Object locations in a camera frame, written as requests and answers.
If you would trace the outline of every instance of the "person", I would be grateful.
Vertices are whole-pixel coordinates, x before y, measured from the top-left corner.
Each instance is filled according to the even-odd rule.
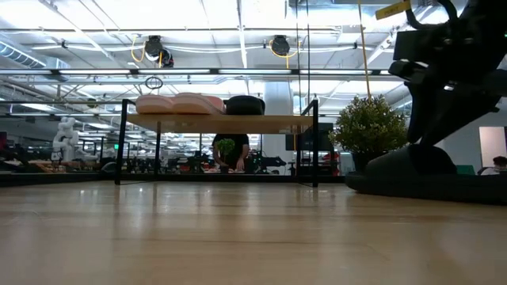
[[[234,141],[234,149],[225,157],[225,161],[219,156],[218,141],[222,139],[232,139]],[[236,171],[245,170],[245,158],[249,151],[248,135],[224,135],[217,134],[213,139],[213,158],[215,162],[222,167],[229,167]]]
[[[494,167],[489,167],[482,171],[481,175],[498,175],[502,171],[507,171],[507,158],[506,157],[495,157],[493,158]]]

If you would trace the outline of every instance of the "desk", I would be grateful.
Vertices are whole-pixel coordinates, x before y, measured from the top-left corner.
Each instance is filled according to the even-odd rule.
[[[157,133],[155,148],[155,178],[158,175],[160,162],[161,133],[217,133],[217,134],[280,134],[297,135],[312,127],[314,146],[314,171],[312,173],[312,186],[318,186],[318,101],[313,100],[303,111],[301,116],[232,116],[232,115],[174,115],[150,114],[130,115],[127,113],[128,105],[134,102],[122,100],[120,141],[118,155],[116,156],[115,184],[120,184],[121,166],[123,165],[124,140],[127,122],[144,127]],[[296,167],[300,166],[301,150],[298,150]]]

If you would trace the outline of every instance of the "green plant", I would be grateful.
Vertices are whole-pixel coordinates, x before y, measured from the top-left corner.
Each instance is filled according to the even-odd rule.
[[[384,153],[407,144],[406,119],[391,110],[383,96],[360,99],[340,111],[330,141],[353,154]]]
[[[234,141],[232,139],[220,139],[216,145],[224,159],[234,149]]]

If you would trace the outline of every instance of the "wooden floor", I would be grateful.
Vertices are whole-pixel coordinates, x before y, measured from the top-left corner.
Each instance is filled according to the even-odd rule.
[[[0,284],[506,284],[507,208],[345,186],[0,188]]]

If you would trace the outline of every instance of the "white robot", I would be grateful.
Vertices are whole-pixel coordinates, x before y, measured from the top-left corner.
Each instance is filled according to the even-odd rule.
[[[51,154],[53,162],[71,162],[74,159],[74,146],[79,142],[79,134],[74,131],[75,123],[76,119],[63,117],[62,123],[58,124]]]

